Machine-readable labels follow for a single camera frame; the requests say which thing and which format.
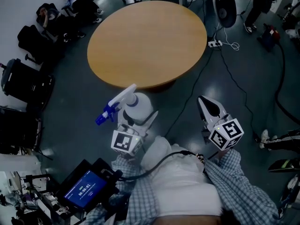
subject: gray floor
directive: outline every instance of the gray floor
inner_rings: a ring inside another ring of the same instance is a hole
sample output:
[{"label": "gray floor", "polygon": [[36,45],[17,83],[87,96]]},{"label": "gray floor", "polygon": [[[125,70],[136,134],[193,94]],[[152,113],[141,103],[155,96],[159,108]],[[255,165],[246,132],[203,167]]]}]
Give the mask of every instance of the gray floor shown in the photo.
[{"label": "gray floor", "polygon": [[[95,0],[105,10],[105,17],[122,8],[122,0]],[[244,10],[248,0],[236,0],[238,13]],[[203,18],[202,0],[195,1],[190,9]],[[244,15],[246,18],[252,8],[250,4]],[[300,118],[298,104],[299,55],[289,38],[281,29],[281,22],[274,14],[262,14],[257,20],[258,31],[249,35],[243,28],[241,18],[227,29],[229,42],[238,42],[240,50],[234,51],[224,45],[222,53],[239,85],[248,93],[248,106],[254,112],[253,126],[257,133],[268,128],[271,135],[285,134],[288,130],[298,128],[274,104],[274,93],[278,87],[282,57],[278,47],[273,52],[266,52],[256,38],[263,32],[263,23],[273,24],[281,34],[281,44],[286,55],[286,80],[280,93],[283,106]],[[65,58],[54,71],[56,84],[52,97],[43,114],[44,133],[41,149],[54,151],[53,161],[41,157],[44,168],[53,168],[55,178],[61,182],[83,160],[94,162],[101,157],[107,162],[114,160],[117,154],[110,149],[115,123],[106,122],[98,127],[96,117],[102,112],[106,103],[120,89],[112,87],[96,77],[87,61],[89,39],[97,25],[85,27],[87,36],[71,45]],[[224,41],[222,31],[218,39]],[[147,147],[155,136],[164,135],[173,123],[185,99],[189,96],[192,85],[208,59],[207,48],[194,68],[179,78],[168,90],[161,93],[148,93],[159,115],[155,120],[145,144]],[[235,86],[222,63],[220,52],[215,51],[209,65],[197,83],[194,95],[184,113],[177,121],[168,139],[194,152],[206,156],[216,151],[213,145],[205,145],[201,136],[203,123],[196,105],[196,98],[206,95],[221,102],[231,115],[242,125],[245,135],[235,147],[241,153],[241,166],[253,185],[268,193],[278,204],[281,192],[292,173],[268,173],[268,167],[278,159],[294,158],[297,154],[284,150],[261,150],[252,138],[250,114],[244,107],[244,94]]]}]

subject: small screen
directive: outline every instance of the small screen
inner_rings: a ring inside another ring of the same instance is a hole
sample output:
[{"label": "small screen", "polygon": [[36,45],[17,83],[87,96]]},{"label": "small screen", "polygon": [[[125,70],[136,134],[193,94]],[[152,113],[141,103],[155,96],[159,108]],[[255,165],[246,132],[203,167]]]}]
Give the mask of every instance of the small screen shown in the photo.
[{"label": "small screen", "polygon": [[64,197],[84,208],[105,185],[106,181],[88,170]]}]

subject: checkered sleeve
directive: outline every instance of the checkered sleeve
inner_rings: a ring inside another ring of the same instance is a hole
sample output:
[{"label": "checkered sleeve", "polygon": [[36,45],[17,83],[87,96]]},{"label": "checkered sleeve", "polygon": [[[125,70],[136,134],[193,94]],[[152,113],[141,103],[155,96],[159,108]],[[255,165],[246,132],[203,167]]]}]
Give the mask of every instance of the checkered sleeve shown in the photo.
[{"label": "checkered sleeve", "polygon": [[[134,159],[127,160],[118,157],[112,162],[113,170],[121,170],[123,177],[137,176],[145,171],[135,162]],[[154,195],[150,178],[145,177],[137,182],[117,182],[118,194],[113,195],[109,203],[117,205],[124,195],[131,195],[126,220],[118,221],[118,225],[150,225],[158,214],[158,204]],[[106,210],[98,205],[88,215],[86,225],[102,225],[105,223]]]},{"label": "checkered sleeve", "polygon": [[[123,157],[117,157],[115,161],[112,162],[112,169],[114,171],[121,170],[123,172],[124,177],[136,176],[139,174],[139,167],[135,165],[135,161],[133,159],[127,160]],[[134,189],[134,182],[121,182],[118,181],[116,187],[119,189],[118,194],[114,194],[110,199],[109,203],[114,206],[118,204],[120,199],[124,195],[131,194]],[[98,204],[96,208],[90,211],[86,217],[85,225],[101,225],[105,223],[106,210],[101,205]]]},{"label": "checkered sleeve", "polygon": [[278,224],[274,202],[244,176],[239,152],[231,149],[218,162],[206,159],[205,169],[224,208],[232,210],[242,225]]}]

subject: round wooden table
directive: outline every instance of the round wooden table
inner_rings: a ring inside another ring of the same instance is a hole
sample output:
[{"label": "round wooden table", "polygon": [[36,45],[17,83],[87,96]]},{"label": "round wooden table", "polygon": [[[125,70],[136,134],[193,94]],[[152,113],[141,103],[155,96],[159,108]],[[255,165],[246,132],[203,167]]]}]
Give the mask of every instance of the round wooden table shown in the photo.
[{"label": "round wooden table", "polygon": [[124,7],[95,30],[88,47],[92,71],[118,87],[153,88],[191,69],[206,47],[204,24],[191,10],[166,1]]}]

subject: power strip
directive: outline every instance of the power strip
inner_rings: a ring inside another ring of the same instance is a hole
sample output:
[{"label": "power strip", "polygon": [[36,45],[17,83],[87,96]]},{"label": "power strip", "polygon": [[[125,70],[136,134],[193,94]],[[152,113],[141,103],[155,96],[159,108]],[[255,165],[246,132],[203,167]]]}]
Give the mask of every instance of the power strip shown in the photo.
[{"label": "power strip", "polygon": [[208,42],[208,47],[221,47],[223,44],[222,42],[219,40],[217,41],[212,41],[212,42]]}]

